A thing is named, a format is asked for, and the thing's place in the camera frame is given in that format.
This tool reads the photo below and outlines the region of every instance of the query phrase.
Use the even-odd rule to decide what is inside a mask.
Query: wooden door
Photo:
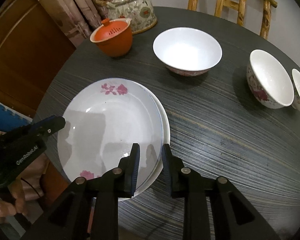
[[[33,117],[75,47],[37,0],[0,8],[0,102]]]

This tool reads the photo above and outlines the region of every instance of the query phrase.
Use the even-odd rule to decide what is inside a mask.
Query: curtain
[[[108,14],[108,9],[97,6],[95,0],[38,1],[76,47],[90,37]]]

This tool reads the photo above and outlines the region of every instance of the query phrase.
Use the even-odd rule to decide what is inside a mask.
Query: chair backrest
[[[277,8],[277,2],[275,0],[263,0],[263,17],[261,23],[260,36],[267,39],[270,29],[270,20],[271,20],[271,5],[274,8]],[[198,0],[189,0],[188,9],[196,10],[197,9]],[[221,12],[223,6],[232,8],[238,11],[237,24],[243,26],[244,14],[245,14],[245,6],[246,0],[239,0],[239,3],[231,1],[231,0],[217,0],[216,9],[214,15],[217,17],[221,17]]]

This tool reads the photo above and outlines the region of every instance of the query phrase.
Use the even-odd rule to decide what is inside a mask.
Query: floral plate
[[[138,143],[136,193],[140,187],[145,190],[144,183],[160,162],[164,139],[162,115],[147,90],[126,79],[100,80],[76,95],[63,117],[66,126],[58,133],[58,154],[70,181],[102,176]]]

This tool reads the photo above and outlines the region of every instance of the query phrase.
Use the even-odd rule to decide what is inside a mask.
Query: dark wood grain table
[[[74,96],[97,80],[139,82],[167,112],[174,155],[203,176],[228,177],[277,232],[293,234],[300,226],[300,112],[291,106],[262,106],[247,85],[246,65],[250,52],[262,49],[290,76],[300,68],[277,47],[232,22],[176,8],[156,7],[155,13],[158,24],[133,36],[124,57],[109,58],[84,41],[54,78],[34,121],[63,115]],[[222,47],[221,61],[201,76],[174,74],[153,52],[159,33],[181,26],[211,34]],[[56,134],[47,146],[47,156],[63,172]],[[146,239],[182,239],[183,200],[168,196],[161,174],[144,193],[119,203],[119,225]]]

